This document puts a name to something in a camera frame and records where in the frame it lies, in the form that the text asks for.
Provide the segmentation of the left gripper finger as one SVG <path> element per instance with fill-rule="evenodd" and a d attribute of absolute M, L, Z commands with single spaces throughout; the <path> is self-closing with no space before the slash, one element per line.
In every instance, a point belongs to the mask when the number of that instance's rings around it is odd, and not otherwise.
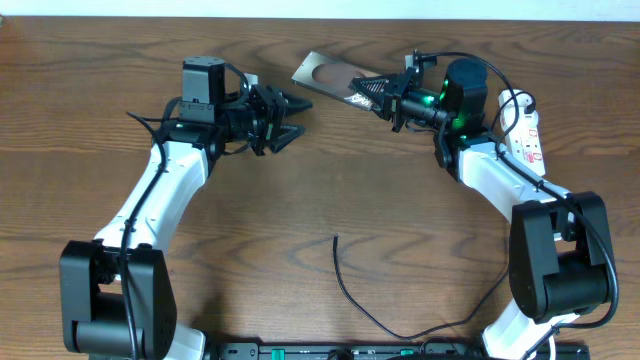
<path fill-rule="evenodd" d="M 273 110 L 276 118 L 292 116 L 313 107 L 310 100 L 294 96 L 280 88 L 273 87 L 272 93 L 275 101 Z"/>
<path fill-rule="evenodd" d="M 272 153 L 278 153 L 287 145 L 301 137 L 305 133 L 305 128 L 300 125 L 282 125 L 280 135 L 269 143 L 269 149 Z"/>

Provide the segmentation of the white power strip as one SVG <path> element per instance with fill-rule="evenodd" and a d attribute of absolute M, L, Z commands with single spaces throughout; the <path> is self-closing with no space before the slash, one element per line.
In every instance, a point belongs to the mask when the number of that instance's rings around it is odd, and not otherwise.
<path fill-rule="evenodd" d="M 546 170 L 538 132 L 538 113 L 526 114 L 522 109 L 518 112 L 517 124 L 506 135 L 505 143 L 520 163 L 538 176 L 544 176 Z"/>

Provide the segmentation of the Samsung Galaxy smartphone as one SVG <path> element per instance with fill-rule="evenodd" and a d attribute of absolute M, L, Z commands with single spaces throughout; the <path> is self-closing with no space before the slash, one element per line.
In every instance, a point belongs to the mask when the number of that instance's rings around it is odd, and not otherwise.
<path fill-rule="evenodd" d="M 349 85 L 354 78 L 376 76 L 378 73 L 311 51 L 295 71 L 291 80 L 294 84 L 355 108 L 370 111 L 371 101 L 352 90 Z"/>

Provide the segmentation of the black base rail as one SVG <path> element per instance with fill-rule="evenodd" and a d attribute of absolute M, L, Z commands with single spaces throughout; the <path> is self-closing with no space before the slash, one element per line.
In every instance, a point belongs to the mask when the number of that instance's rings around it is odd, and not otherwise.
<path fill-rule="evenodd" d="M 479 347 L 460 342 L 426 345 L 260 345 L 220 343 L 208 345 L 204 359 L 213 360 L 386 360 L 489 359 Z"/>

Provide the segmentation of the white USB charger adapter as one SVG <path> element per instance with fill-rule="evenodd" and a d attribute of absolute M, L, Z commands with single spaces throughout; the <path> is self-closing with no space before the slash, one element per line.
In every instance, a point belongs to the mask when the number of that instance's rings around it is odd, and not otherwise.
<path fill-rule="evenodd" d="M 511 108 L 519 108 L 526 116 L 532 115 L 536 111 L 536 98 L 527 91 L 515 89 L 514 93 L 504 90 L 498 96 L 500 106 L 500 124 L 510 125 L 515 119 L 514 115 L 509 115 Z"/>

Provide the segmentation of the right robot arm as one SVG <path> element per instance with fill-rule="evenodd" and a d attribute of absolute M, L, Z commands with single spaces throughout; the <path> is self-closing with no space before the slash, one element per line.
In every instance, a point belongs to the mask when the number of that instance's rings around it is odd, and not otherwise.
<path fill-rule="evenodd" d="M 572 193 L 521 162 L 514 140 L 522 135 L 524 100 L 506 87 L 499 115 L 502 134 L 484 124 L 487 74 L 496 68 L 454 52 L 442 89 L 422 86 L 438 54 L 415 52 L 402 73 L 354 78 L 350 88 L 370 101 L 393 129 L 415 123 L 433 131 L 438 165 L 476 190 L 510 224 L 505 274 L 512 299 L 481 335 L 489 359 L 532 359 L 542 346 L 556 355 L 562 329 L 593 329 L 614 317 L 620 284 L 605 204 L 593 192 Z"/>

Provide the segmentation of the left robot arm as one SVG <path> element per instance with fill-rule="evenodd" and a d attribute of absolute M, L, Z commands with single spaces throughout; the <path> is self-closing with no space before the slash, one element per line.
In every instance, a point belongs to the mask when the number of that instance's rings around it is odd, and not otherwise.
<path fill-rule="evenodd" d="M 63 343 L 93 359 L 214 359 L 200 330 L 179 324 L 165 256 L 192 197 L 206 184 L 226 144 L 262 156 L 304 129 L 285 118 L 310 101 L 210 56 L 182 63 L 182 93 L 159 119 L 137 116 L 152 138 L 148 164 L 127 200 L 91 241 L 71 241 L 59 259 Z"/>

